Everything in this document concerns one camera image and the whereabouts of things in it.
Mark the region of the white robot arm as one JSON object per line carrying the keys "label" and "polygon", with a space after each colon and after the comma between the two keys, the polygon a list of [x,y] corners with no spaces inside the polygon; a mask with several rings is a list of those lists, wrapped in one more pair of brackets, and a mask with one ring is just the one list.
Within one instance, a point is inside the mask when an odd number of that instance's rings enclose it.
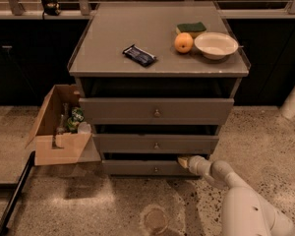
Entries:
{"label": "white robot arm", "polygon": [[237,107],[217,152],[181,163],[220,192],[220,236],[295,236],[295,87],[281,107]]}

